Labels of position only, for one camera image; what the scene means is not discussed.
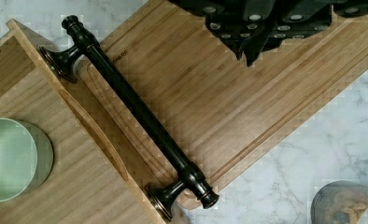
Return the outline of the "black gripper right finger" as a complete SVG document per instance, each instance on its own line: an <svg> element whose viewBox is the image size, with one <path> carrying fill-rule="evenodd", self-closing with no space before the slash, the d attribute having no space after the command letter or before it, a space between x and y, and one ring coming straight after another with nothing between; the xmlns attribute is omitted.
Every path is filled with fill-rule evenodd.
<svg viewBox="0 0 368 224"><path fill-rule="evenodd" d="M251 66L263 51L278 48L287 38L308 38L327 30L332 12L343 18L368 14L368 0L244 0L241 16L255 34L239 49Z"/></svg>

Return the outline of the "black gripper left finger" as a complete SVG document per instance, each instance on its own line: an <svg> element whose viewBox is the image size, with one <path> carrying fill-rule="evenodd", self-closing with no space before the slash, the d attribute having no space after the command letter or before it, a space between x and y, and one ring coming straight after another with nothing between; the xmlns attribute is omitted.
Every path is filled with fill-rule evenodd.
<svg viewBox="0 0 368 224"><path fill-rule="evenodd" d="M256 60L274 49L271 33L276 25L276 0L169 0L197 17L235 55Z"/></svg>

